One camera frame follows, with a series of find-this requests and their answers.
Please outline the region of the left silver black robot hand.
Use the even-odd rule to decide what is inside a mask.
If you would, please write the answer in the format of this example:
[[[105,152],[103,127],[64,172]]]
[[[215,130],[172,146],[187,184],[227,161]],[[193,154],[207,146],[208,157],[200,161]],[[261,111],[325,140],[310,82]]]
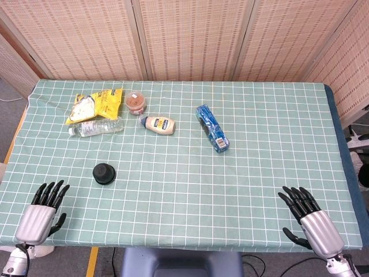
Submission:
[[[41,245],[63,226],[67,215],[62,213],[54,223],[55,215],[70,188],[64,181],[43,183],[36,191],[30,205],[25,209],[15,238],[25,249]]]

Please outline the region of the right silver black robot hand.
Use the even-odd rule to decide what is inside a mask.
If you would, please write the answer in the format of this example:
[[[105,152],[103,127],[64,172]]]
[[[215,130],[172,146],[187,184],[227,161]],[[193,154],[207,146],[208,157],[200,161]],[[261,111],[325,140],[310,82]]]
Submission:
[[[284,234],[295,244],[313,250],[322,259],[336,257],[342,253],[344,241],[328,214],[320,208],[313,195],[305,188],[283,186],[279,197],[286,203],[301,226],[305,238],[299,238],[288,228]]]

